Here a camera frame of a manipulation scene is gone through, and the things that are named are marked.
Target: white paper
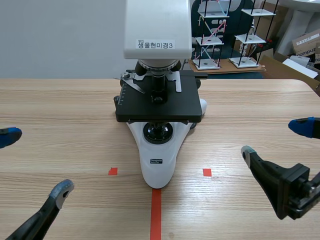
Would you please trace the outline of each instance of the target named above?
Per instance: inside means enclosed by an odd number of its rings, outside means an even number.
[[[290,59],[303,67],[306,67],[310,61],[310,58],[305,56],[291,56]]]
[[[312,71],[304,66],[301,66],[299,63],[296,63],[295,61],[292,61],[290,59],[286,59],[283,62],[284,65],[287,65],[288,67],[308,76],[309,78],[314,79],[316,76],[318,76],[318,73],[316,71]]]

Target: metal bracket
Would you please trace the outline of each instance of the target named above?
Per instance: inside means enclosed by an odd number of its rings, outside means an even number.
[[[134,72],[129,73],[129,72],[124,72],[121,73],[121,80],[124,81],[126,84],[128,84],[130,87],[132,87],[134,90],[137,90],[138,92],[145,94],[146,91],[144,91],[141,87],[139,87],[137,84],[134,83],[134,79],[135,77],[138,76],[137,74],[135,74]]]
[[[170,71],[169,73],[166,74],[166,78],[168,81],[174,81],[175,82],[175,91],[177,93],[182,92],[181,88],[181,79],[180,79],[180,72],[179,71]]]
[[[151,76],[151,72],[147,72],[145,75],[139,76],[138,74],[134,73],[133,79],[136,81],[142,81],[146,76]]]

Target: white wall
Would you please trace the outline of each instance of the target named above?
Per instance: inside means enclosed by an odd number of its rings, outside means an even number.
[[[320,29],[320,12],[316,12],[312,16],[310,23],[309,23],[309,26],[306,31],[308,33],[311,33],[311,32],[318,30],[318,29]]]
[[[133,69],[136,61],[123,58],[124,9],[125,0],[0,0],[0,78],[113,78]]]

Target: red tape marker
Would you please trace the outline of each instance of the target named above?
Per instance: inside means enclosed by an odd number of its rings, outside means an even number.
[[[161,189],[152,189],[150,240],[161,240]]]
[[[108,175],[118,175],[118,168],[117,167],[112,167],[110,170],[109,170],[109,173]]]
[[[203,169],[203,176],[204,177],[212,177],[211,169],[210,168],[204,168]]]

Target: white microscope body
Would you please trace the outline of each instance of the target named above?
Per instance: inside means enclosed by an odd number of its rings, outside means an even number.
[[[174,67],[177,60],[190,59],[192,54],[189,0],[126,0],[124,41],[126,59],[138,59],[152,75],[173,74],[169,66]],[[179,71],[174,75],[180,82]],[[200,104],[204,115],[207,103],[201,99]],[[139,149],[144,180],[150,187],[160,189],[171,180],[179,149],[193,123],[170,122],[172,137],[161,144],[146,140],[146,124],[127,123]]]

